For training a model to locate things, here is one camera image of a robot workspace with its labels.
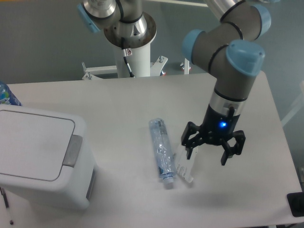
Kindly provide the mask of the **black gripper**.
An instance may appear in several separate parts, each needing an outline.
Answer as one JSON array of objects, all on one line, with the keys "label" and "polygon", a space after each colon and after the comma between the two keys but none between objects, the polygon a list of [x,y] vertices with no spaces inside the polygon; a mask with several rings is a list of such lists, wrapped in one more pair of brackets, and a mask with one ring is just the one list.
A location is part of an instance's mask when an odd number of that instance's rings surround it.
[{"label": "black gripper", "polygon": [[[235,115],[235,108],[230,107],[227,114],[216,112],[210,105],[207,108],[202,125],[188,122],[181,137],[181,144],[186,149],[187,160],[191,158],[193,149],[202,144],[222,145],[224,153],[221,165],[224,166],[233,155],[240,155],[245,144],[243,130],[234,131],[240,115]],[[236,143],[230,146],[228,141],[234,138]]]}]

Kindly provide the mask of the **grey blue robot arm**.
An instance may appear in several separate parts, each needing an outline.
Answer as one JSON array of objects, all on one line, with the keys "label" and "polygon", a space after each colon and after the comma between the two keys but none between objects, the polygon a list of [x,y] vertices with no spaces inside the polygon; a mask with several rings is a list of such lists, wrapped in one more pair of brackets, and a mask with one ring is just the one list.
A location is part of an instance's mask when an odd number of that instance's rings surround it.
[{"label": "grey blue robot arm", "polygon": [[[202,144],[222,146],[222,165],[233,155],[240,155],[245,143],[242,130],[235,126],[265,52],[254,40],[271,25],[268,10],[244,0],[208,0],[207,6],[220,25],[210,32],[190,31],[182,43],[182,52],[192,64],[216,78],[203,123],[187,123],[181,144],[190,159]],[[104,31],[116,47],[119,77],[150,76],[150,57],[135,53],[147,47],[156,36],[154,19],[143,11],[140,0],[83,0],[77,6],[79,16],[93,32]]]}]

